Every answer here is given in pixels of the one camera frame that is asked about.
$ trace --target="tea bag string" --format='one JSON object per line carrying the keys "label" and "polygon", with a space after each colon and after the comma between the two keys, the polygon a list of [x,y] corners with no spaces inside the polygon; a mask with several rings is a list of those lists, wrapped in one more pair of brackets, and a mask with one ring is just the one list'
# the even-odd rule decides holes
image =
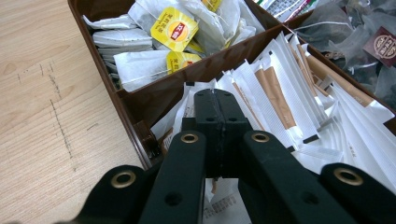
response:
{"label": "tea bag string", "polygon": [[[210,1],[207,1],[207,4],[210,6],[210,7],[212,7],[212,8],[215,8],[211,3],[210,3]],[[224,21],[224,23],[227,25],[227,26],[230,26],[229,24],[228,24],[228,22],[226,21],[226,20],[224,20],[222,17],[221,17],[221,15],[222,15],[222,10],[221,10],[221,8],[219,8],[219,15],[218,14],[216,14],[222,21]]]}
{"label": "tea bag string", "polygon": [[378,62],[374,62],[374,63],[367,63],[367,64],[363,64],[363,65],[355,65],[355,66],[350,66],[348,67],[348,71],[353,75],[355,75],[355,69],[361,69],[361,68],[367,68],[367,67],[371,67],[378,64]]}
{"label": "tea bag string", "polygon": [[340,21],[320,21],[320,22],[309,24],[309,25],[306,25],[306,26],[301,26],[301,27],[296,28],[294,30],[298,31],[298,30],[306,29],[306,28],[309,28],[309,27],[312,27],[312,26],[316,26],[316,25],[321,25],[321,24],[345,25],[345,26],[349,27],[349,29],[353,30],[353,28],[347,22],[340,22]]}

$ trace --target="printed label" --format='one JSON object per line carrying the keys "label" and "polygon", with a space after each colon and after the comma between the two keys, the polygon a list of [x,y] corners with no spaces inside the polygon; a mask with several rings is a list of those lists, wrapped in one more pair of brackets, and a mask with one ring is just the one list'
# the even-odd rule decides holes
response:
{"label": "printed label", "polygon": [[200,60],[201,58],[196,54],[171,51],[166,56],[168,75]]}
{"label": "printed label", "polygon": [[364,45],[363,49],[387,67],[396,63],[396,36],[382,26]]}
{"label": "printed label", "polygon": [[183,51],[198,31],[198,23],[174,7],[163,10],[151,36],[173,51]]}

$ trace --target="wooden table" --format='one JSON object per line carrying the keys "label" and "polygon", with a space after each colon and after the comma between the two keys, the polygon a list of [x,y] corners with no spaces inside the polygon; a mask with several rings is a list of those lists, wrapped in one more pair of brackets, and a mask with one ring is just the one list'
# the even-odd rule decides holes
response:
{"label": "wooden table", "polygon": [[141,163],[66,0],[2,0],[0,27],[0,223],[69,220]]}

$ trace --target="metal grommet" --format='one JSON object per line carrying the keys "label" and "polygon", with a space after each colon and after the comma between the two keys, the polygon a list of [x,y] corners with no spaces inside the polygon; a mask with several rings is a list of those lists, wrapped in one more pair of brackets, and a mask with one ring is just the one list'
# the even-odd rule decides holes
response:
{"label": "metal grommet", "polygon": [[363,184],[363,179],[358,174],[346,168],[335,169],[334,175],[337,179],[348,185],[359,186]]}
{"label": "metal grommet", "polygon": [[113,176],[111,185],[116,189],[123,189],[131,186],[136,180],[136,175],[132,171],[123,171]]}
{"label": "metal grommet", "polygon": [[254,141],[260,142],[260,143],[265,143],[270,140],[270,137],[268,137],[268,135],[264,134],[264,133],[254,133],[253,135],[251,135],[251,138]]}
{"label": "metal grommet", "polygon": [[186,133],[181,136],[181,141],[184,143],[194,143],[198,141],[198,135],[193,134],[193,133]]}

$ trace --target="yellow tea label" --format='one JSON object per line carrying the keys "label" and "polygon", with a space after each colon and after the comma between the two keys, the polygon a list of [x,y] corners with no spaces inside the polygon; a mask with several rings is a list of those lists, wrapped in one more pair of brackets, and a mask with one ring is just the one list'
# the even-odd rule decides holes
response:
{"label": "yellow tea label", "polygon": [[181,52],[197,33],[198,23],[174,7],[167,7],[150,31],[166,47]]}
{"label": "yellow tea label", "polygon": [[204,50],[199,46],[199,44],[193,39],[189,43],[189,47],[197,52],[204,53]]}
{"label": "yellow tea label", "polygon": [[212,12],[218,10],[221,0],[202,0],[202,3]]}
{"label": "yellow tea label", "polygon": [[200,60],[201,58],[196,54],[171,51],[166,56],[168,75]]}

